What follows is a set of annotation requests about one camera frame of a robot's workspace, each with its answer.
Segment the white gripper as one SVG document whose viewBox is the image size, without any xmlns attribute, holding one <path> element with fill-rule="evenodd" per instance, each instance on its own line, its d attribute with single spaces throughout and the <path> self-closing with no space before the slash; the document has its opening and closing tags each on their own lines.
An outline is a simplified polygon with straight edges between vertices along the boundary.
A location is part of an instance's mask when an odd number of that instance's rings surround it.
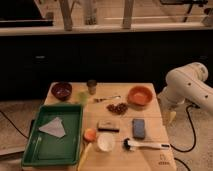
<svg viewBox="0 0 213 171">
<path fill-rule="evenodd" d="M 163 123 L 165 125 L 171 124 L 176 117 L 175 108 L 167 104 L 162 104 L 161 109 L 162 109 Z"/>
</svg>

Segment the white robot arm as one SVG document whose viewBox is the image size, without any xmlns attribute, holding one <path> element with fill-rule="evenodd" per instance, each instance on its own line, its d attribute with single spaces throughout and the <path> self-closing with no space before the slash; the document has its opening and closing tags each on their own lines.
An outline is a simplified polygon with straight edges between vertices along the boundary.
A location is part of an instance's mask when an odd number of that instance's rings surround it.
<svg viewBox="0 0 213 171">
<path fill-rule="evenodd" d="M 208 78 L 207 67 L 193 62 L 170 70 L 166 86 L 157 95 L 163 124 L 169 125 L 176 117 L 175 109 L 189 100 L 209 114 L 213 114 L 213 88 L 205 84 Z"/>
</svg>

